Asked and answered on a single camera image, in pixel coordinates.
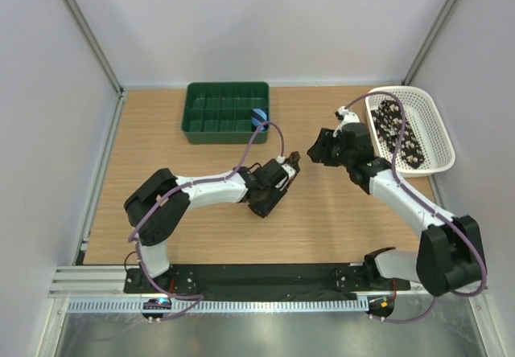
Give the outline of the black tie with gold keys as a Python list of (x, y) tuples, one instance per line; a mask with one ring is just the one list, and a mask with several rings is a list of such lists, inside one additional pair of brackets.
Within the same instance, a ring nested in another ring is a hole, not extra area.
[[(293, 167), (300, 172), (299, 167), (299, 159), (300, 155), (298, 151), (292, 152), (287, 159), (293, 165)], [(280, 173), (282, 172), (282, 168), (278, 164), (275, 159), (269, 160), (264, 166), (259, 166), (257, 169), (252, 170), (250, 174), (250, 180), (257, 180), (259, 182), (272, 182), (278, 183), (278, 181), (282, 178)]]

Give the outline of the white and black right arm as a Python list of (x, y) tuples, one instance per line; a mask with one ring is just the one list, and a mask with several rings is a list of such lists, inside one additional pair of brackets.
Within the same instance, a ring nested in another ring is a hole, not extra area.
[(417, 252), (387, 248), (373, 253), (373, 263), (362, 270), (369, 288), (381, 289), (397, 278), (420, 283), (435, 297), (465, 296), (464, 287), (473, 283), (476, 293), (484, 290), (487, 269), (478, 223), (442, 209), (403, 181), (389, 161), (375, 155), (364, 124), (322, 128), (307, 155), (325, 166), (344, 167), (354, 184), (388, 205), (419, 238)]

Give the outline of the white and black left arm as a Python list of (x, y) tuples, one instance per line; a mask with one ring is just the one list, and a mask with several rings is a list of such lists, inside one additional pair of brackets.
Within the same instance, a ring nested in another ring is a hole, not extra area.
[(170, 284), (167, 240), (184, 215), (220, 203), (243, 203), (265, 218), (287, 193), (300, 172), (295, 158), (273, 158), (266, 164), (237, 166), (221, 174), (175, 176), (167, 168), (152, 174), (124, 203), (142, 261), (142, 283), (154, 293)]

